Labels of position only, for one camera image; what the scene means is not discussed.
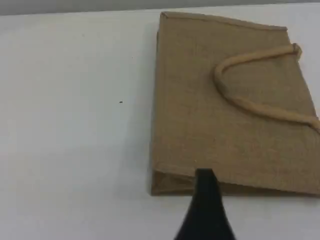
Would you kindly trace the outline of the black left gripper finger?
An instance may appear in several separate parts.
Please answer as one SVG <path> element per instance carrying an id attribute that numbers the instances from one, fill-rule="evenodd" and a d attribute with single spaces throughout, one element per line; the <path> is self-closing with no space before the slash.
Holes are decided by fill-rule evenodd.
<path id="1" fill-rule="evenodd" d="M 223 205 L 219 182 L 212 169 L 195 171 L 194 193 L 176 240 L 234 240 Z"/>

